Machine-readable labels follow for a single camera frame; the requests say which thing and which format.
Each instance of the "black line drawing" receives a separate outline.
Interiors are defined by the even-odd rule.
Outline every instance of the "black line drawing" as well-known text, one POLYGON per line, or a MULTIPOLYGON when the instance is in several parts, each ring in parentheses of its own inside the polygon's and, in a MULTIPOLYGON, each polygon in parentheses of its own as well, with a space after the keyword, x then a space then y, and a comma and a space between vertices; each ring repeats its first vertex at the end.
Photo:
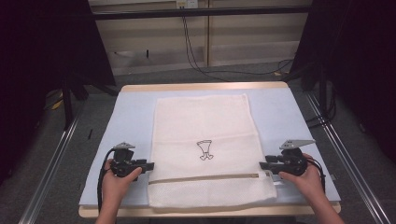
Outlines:
POLYGON ((197 146, 201 148, 202 152, 204 153, 203 156, 201 156, 201 160, 206 160, 206 158, 212 160, 213 159, 213 155, 209 154, 209 148, 210 148, 210 144, 212 144, 212 140, 203 140, 200 142, 197 142, 197 146))

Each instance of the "table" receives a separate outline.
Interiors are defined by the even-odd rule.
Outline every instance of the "table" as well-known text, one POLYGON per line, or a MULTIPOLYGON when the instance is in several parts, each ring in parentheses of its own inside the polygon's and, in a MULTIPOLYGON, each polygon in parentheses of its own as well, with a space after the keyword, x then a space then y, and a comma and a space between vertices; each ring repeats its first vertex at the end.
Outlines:
MULTIPOLYGON (((290 92, 288 85, 284 82, 239 82, 239 83, 192 83, 192 84, 159 84, 159 85, 129 85, 122 88, 119 99, 116 102, 115 109, 113 111, 112 118, 107 126, 106 132, 101 142, 101 146, 99 146, 98 153, 96 158, 92 164, 92 169, 90 170, 90 174, 88 176, 86 188, 92 188, 92 184, 94 180, 97 181, 97 174, 95 171, 98 169, 93 168, 97 167, 102 161, 104 154, 106 154, 106 150, 109 150, 113 146, 109 143, 108 139, 111 139, 112 142, 120 141, 123 136, 121 134, 116 134, 117 130, 117 123, 120 123, 119 118, 115 116, 120 115, 120 113, 125 112, 125 101, 122 100, 125 97, 129 97, 128 104, 133 104, 131 99, 134 99, 139 103, 139 107, 134 107, 136 114, 143 114, 145 115, 144 119, 141 122, 146 123, 147 127, 144 128, 141 124, 136 124, 135 126, 140 127, 141 129, 138 130, 139 134, 137 134, 137 129, 133 127, 127 126, 122 128, 123 132, 130 131, 128 136, 133 136, 131 140, 135 140, 137 142, 142 140, 134 139, 135 135, 138 137, 149 138, 150 137, 150 123, 149 118, 150 115, 147 114, 147 107, 151 107, 155 104, 151 101, 156 99, 158 95, 161 96, 172 96, 172 95, 202 95, 202 94, 228 94, 230 92, 246 92, 247 95, 250 97, 251 101, 251 109, 252 109, 252 117, 255 119, 256 125, 258 126, 258 131, 261 136, 262 147, 269 148, 269 153, 278 153, 278 149, 281 143, 283 143, 287 136, 291 139, 301 139, 302 137, 309 138, 310 133, 306 127, 304 119, 301 115, 301 112, 295 103, 295 100, 290 92), (277 111, 284 111, 282 116, 281 115, 274 115, 274 111, 271 113, 272 116, 275 116, 274 119, 271 117, 271 114, 268 114, 265 118, 258 116, 262 111, 262 105, 271 105, 265 107, 268 111, 271 112, 271 109, 276 109, 277 111), (273 126, 279 127, 280 131, 268 131, 263 130, 262 126, 273 126)), ((149 144, 145 144, 143 148, 149 148, 149 144)), ((326 179, 326 188, 328 198, 332 202, 334 209, 337 212, 341 211, 340 206, 340 198, 338 193, 333 185, 332 181, 330 180, 330 176, 326 169, 326 166, 318 153, 318 149, 315 145, 310 145, 304 147, 304 152, 312 155, 316 158, 322 166, 324 166, 325 175, 327 175, 326 179)), ((140 156, 149 155, 145 154, 145 152, 137 152, 141 153, 140 156)), ((94 191, 90 192, 90 190, 84 190, 83 196, 81 197, 81 201, 84 201, 83 197, 87 194, 94 194, 96 188, 93 188, 94 191)), ((250 206, 238 206, 230 208, 199 208, 199 209, 153 209, 147 206, 147 203, 141 200, 140 202, 134 203, 131 206, 131 203, 126 200, 127 202, 123 202, 121 208, 118 212, 119 217, 240 217, 240 216, 295 216, 295 215, 308 215, 313 214, 312 209, 302 200, 301 195, 298 195, 298 191, 292 191, 291 194, 287 195, 287 192, 290 191, 290 186, 282 186, 278 190, 279 199, 276 203, 273 204, 259 204, 259 205, 250 205, 250 206)), ((79 214, 82 217, 97 217, 97 206, 92 204, 84 204, 79 208, 79 214)))

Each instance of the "black robotic gripper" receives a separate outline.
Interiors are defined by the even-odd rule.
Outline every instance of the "black robotic gripper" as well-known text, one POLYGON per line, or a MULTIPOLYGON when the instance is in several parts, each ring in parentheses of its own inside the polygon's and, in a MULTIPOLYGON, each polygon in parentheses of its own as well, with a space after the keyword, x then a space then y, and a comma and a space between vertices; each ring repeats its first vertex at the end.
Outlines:
POLYGON ((154 169, 154 162, 147 162, 147 160, 132 160, 133 155, 134 152, 127 148, 117 149, 114 152, 113 161, 110 163, 110 169, 113 174, 118 177, 125 177, 137 167, 142 167, 141 174, 154 169))
POLYGON ((267 162, 260 162, 260 167, 263 170, 271 171, 274 175, 281 171, 292 175, 302 175, 305 172, 308 162, 298 147, 283 149, 281 154, 279 156, 265 156, 267 162))

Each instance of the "gray carpet floor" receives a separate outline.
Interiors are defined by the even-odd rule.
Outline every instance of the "gray carpet floor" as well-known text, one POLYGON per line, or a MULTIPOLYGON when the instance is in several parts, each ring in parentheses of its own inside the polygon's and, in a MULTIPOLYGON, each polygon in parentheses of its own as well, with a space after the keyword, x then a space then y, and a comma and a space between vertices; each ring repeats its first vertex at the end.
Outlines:
MULTIPOLYGON (((263 73, 277 69, 277 63, 223 66, 219 70, 263 73)), ((127 84, 189 83, 217 81, 273 81, 274 75, 247 75, 229 72, 210 73, 204 76, 192 69, 166 71, 150 74, 131 74, 116 77, 120 90, 127 84)), ((300 79, 289 82, 294 97, 306 119, 315 116, 305 93, 300 88, 300 79)), ((88 88, 90 97, 85 102, 73 101, 75 113, 81 110, 77 128, 67 145, 62 162, 53 179, 35 223, 94 223, 93 219, 78 215, 78 201, 82 193, 96 149, 116 102, 100 91, 88 88)), ((382 204, 390 222, 396 222, 396 165, 386 158, 372 136, 363 133, 354 114, 337 98, 337 113, 332 126, 351 154, 377 199, 382 204)), ((32 198, 35 188, 45 173, 54 149, 63 134, 63 106, 46 110, 38 125, 34 141, 21 158, 13 176, 0 187, 0 223, 18 223, 24 209, 32 198)), ((361 198, 350 176, 340 162, 332 143, 321 127, 311 129, 318 149, 326 161, 330 173, 336 177, 334 184, 341 196, 341 217, 346 223, 375 223, 373 216, 361 198)), ((305 223, 317 223, 314 216, 297 217, 305 223)), ((121 218, 118 223, 148 223, 145 218, 121 218)))

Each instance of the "white cloth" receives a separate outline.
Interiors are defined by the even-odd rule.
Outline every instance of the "white cloth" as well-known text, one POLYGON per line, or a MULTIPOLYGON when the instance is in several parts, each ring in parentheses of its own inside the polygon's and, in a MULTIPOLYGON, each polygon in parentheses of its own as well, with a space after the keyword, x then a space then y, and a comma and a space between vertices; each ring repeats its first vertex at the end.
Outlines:
POLYGON ((150 160, 152 207, 234 206, 276 196, 259 165, 264 157, 245 94, 159 99, 150 160))

